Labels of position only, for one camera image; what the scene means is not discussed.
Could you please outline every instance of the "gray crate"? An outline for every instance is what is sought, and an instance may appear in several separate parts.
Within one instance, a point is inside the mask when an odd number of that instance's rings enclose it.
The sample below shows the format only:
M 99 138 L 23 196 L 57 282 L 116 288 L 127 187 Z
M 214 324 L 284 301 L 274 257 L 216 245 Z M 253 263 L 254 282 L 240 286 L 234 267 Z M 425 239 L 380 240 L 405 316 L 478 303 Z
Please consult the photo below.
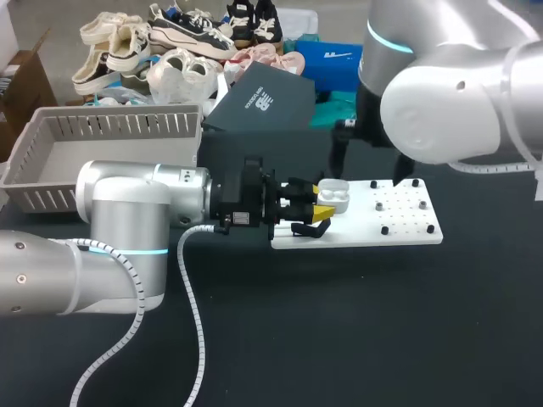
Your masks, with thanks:
M 27 213 L 76 211 L 76 181 L 92 160 L 196 166 L 201 107 L 38 109 L 0 180 Z

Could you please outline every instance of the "yellow part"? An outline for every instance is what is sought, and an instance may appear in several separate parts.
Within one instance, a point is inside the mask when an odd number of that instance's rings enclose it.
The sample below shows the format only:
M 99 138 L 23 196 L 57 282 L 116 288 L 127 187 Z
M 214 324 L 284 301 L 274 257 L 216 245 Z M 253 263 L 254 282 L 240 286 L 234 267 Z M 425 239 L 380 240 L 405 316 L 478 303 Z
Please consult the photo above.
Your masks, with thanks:
M 313 223 L 322 222 L 323 220 L 330 219 L 335 211 L 336 209 L 333 206 L 315 205 L 313 207 Z

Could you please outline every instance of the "pink shoe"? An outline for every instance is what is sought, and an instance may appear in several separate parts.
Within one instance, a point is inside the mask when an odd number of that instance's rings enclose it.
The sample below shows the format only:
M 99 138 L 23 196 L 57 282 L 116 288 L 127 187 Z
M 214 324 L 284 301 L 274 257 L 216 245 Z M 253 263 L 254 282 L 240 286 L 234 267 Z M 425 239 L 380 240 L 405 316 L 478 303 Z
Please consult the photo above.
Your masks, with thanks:
M 271 64 L 276 57 L 276 50 L 272 44 L 260 44 L 238 51 L 232 59 L 224 65 L 225 77 L 229 83 L 239 81 L 247 68 L 254 62 Z
M 276 55 L 271 66 L 280 70 L 286 70 L 291 74 L 302 75 L 305 68 L 305 58 L 301 53 L 285 53 L 282 57 Z

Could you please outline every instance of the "blue box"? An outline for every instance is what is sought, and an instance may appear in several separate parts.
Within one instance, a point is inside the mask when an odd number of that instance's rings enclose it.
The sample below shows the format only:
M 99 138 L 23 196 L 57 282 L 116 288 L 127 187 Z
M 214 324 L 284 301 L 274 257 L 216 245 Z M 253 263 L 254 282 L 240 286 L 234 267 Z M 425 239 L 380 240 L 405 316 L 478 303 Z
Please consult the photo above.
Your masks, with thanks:
M 362 45 L 297 41 L 296 51 L 305 58 L 302 76 L 315 82 L 315 90 L 356 92 Z

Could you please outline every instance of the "black shoebox lid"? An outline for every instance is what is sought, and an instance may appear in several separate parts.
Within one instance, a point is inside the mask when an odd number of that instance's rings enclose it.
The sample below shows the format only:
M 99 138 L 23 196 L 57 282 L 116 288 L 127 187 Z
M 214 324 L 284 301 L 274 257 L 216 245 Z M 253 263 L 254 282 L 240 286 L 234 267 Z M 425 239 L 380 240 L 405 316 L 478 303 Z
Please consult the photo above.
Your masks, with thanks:
M 224 131 L 299 130 L 315 113 L 315 84 L 301 76 L 252 63 L 204 121 Z

